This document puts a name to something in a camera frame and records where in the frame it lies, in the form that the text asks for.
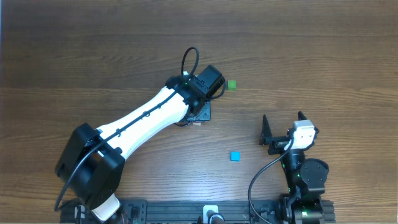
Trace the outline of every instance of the wooden tabletop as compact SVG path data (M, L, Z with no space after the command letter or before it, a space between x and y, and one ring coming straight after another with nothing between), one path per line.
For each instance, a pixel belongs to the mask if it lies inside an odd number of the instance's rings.
M306 154L330 166L323 199L336 220L397 221L397 1L4 0L2 9L0 222L59 221L54 168L72 131L149 101L190 46L198 72L212 64L237 89L212 102L210 122L169 126L142 145L118 197L247 200L275 159L258 145L262 115L278 136L302 110L320 130ZM285 182L277 164L252 196L275 199Z

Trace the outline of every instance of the blue block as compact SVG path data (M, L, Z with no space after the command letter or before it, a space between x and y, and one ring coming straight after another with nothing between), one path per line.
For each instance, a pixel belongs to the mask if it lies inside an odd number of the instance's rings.
M241 160L241 152L231 152L231 161Z

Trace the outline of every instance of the green block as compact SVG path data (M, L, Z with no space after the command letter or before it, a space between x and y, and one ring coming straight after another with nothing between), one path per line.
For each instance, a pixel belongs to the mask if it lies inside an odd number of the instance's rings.
M228 90L236 90L236 80L228 80Z

